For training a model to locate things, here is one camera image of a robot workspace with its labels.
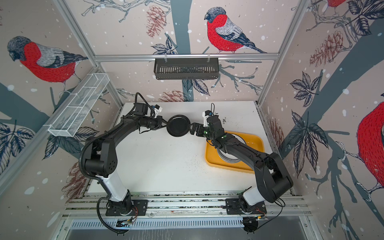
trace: stack of plates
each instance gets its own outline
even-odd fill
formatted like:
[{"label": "stack of plates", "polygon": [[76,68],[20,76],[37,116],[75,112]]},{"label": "stack of plates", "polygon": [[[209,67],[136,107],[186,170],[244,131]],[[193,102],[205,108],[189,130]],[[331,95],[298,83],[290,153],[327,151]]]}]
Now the stack of plates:
[{"label": "stack of plates", "polygon": [[[245,143],[244,139],[242,139],[239,135],[236,135],[236,134],[232,134],[235,136],[235,138],[237,138],[240,142]],[[225,153],[219,149],[217,149],[217,153],[219,155],[219,157],[224,161],[224,162],[227,162],[227,163],[238,163],[240,162],[241,160],[238,159],[237,157],[231,155],[231,154],[228,154],[228,153]]]}]

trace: white mesh shelf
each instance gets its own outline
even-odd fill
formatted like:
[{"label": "white mesh shelf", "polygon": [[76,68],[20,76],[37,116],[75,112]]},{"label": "white mesh shelf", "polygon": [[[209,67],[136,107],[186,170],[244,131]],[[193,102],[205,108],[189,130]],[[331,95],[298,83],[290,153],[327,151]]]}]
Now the white mesh shelf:
[{"label": "white mesh shelf", "polygon": [[54,136],[73,137],[109,83],[105,73],[90,74],[84,86],[53,122],[48,131]]}]

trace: white tabletop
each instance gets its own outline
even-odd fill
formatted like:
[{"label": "white tabletop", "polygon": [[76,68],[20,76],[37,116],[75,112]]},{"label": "white tabletop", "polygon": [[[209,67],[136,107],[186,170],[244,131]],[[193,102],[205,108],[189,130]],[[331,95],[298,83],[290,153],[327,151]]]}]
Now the white tabletop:
[{"label": "white tabletop", "polygon": [[[203,123],[202,112],[211,109],[210,102],[157,103],[163,108],[160,115],[168,120],[174,115],[187,116],[191,123]],[[227,131],[244,132],[259,136],[266,153],[272,153],[260,117],[252,101],[214,102],[215,112],[225,120]],[[120,116],[129,112],[133,103],[126,103]],[[186,134],[172,137],[166,128],[139,134],[135,131],[116,147],[116,171],[131,192],[156,194],[168,192],[231,192],[245,190],[256,184],[254,174],[210,167],[205,155],[203,137]],[[104,192],[91,183],[88,193]]]}]

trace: yellow tray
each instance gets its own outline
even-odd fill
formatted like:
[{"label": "yellow tray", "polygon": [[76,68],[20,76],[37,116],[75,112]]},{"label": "yellow tray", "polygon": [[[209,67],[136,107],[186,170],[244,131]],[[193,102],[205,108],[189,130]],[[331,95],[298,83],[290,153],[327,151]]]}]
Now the yellow tray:
[{"label": "yellow tray", "polygon": [[[247,133],[241,133],[241,132],[230,132],[230,131],[226,131],[226,132],[239,135],[242,139],[244,139],[244,141],[248,146],[250,146],[253,149],[256,149],[257,151],[264,152],[263,140],[258,136],[247,134]],[[209,145],[208,143],[205,147],[205,160],[207,164],[211,167],[219,167],[227,170],[246,172],[246,173],[252,173],[252,174],[255,173],[244,162],[238,162],[238,163],[225,162],[223,159],[220,158],[215,147]]]}]

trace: black metal basket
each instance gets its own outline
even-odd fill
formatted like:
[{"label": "black metal basket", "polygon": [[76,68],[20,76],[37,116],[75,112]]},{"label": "black metal basket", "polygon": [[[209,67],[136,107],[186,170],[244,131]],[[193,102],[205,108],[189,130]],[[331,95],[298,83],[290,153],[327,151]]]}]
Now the black metal basket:
[{"label": "black metal basket", "polygon": [[217,79],[218,58],[156,58],[156,79]]}]

